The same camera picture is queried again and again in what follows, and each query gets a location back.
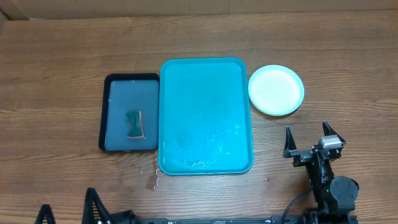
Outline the light blue plate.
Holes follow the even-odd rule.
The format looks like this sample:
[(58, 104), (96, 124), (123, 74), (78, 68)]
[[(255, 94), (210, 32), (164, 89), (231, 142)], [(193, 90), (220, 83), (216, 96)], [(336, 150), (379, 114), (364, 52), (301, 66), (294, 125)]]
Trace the light blue plate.
[(266, 65), (251, 75), (248, 94), (251, 103), (262, 113), (285, 116), (300, 107), (305, 87), (293, 70), (282, 65)]

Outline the green sponge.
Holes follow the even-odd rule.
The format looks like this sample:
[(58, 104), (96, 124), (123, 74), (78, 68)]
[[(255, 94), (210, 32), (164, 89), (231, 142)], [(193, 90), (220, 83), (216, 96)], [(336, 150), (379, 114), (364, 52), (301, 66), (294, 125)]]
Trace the green sponge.
[(142, 124), (142, 111), (133, 110), (126, 113), (126, 120), (129, 125), (128, 139), (144, 139), (144, 128)]

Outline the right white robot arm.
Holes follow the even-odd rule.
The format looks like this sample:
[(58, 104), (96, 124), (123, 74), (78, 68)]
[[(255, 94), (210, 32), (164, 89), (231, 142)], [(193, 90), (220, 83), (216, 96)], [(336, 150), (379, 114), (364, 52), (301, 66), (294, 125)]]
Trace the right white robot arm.
[[(350, 213), (355, 210), (359, 184), (348, 177), (336, 177), (331, 162), (341, 157), (346, 141), (324, 121), (324, 136), (311, 149), (298, 151), (290, 128), (285, 131), (283, 157), (292, 158), (294, 167), (306, 168), (310, 189), (293, 199), (280, 218), (281, 223), (357, 223)], [(289, 218), (290, 208), (301, 198), (313, 193), (315, 208), (308, 208), (300, 216)]]

